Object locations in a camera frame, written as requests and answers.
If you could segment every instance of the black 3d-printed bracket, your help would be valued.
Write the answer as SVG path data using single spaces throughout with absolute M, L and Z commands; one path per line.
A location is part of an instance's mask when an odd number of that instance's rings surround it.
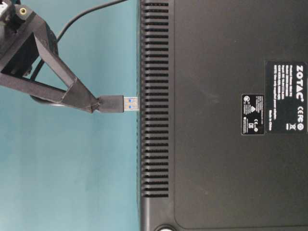
M 39 56 L 67 90 L 26 78 Z M 94 97 L 59 57 L 56 36 L 47 23 L 10 0 L 0 0 L 0 85 L 89 113 L 124 111 L 123 96 Z

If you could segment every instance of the teal surface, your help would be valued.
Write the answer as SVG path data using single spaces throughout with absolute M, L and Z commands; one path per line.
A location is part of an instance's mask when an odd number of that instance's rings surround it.
M 103 0 L 23 0 L 57 34 Z M 94 93 L 136 95 L 137 3 L 85 16 L 60 57 Z M 44 67 L 39 81 L 62 86 Z M 0 231 L 137 231 L 136 113 L 93 115 L 0 88 Z

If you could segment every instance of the vent slot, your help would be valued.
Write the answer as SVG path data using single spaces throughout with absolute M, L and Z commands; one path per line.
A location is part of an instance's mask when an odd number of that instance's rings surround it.
M 142 196 L 169 197 L 169 0 L 141 0 Z
M 149 2 L 145 3 L 145 6 L 169 6 L 169 3 Z

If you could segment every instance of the black computer case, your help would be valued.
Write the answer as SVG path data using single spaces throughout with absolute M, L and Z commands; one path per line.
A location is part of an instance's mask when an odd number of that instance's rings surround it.
M 139 8 L 141 231 L 308 230 L 308 1 Z

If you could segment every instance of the product label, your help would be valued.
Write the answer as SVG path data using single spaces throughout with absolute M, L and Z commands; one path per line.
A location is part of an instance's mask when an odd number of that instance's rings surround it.
M 307 64 L 266 62 L 267 133 L 306 133 Z
M 264 134 L 264 96 L 242 95 L 242 134 Z

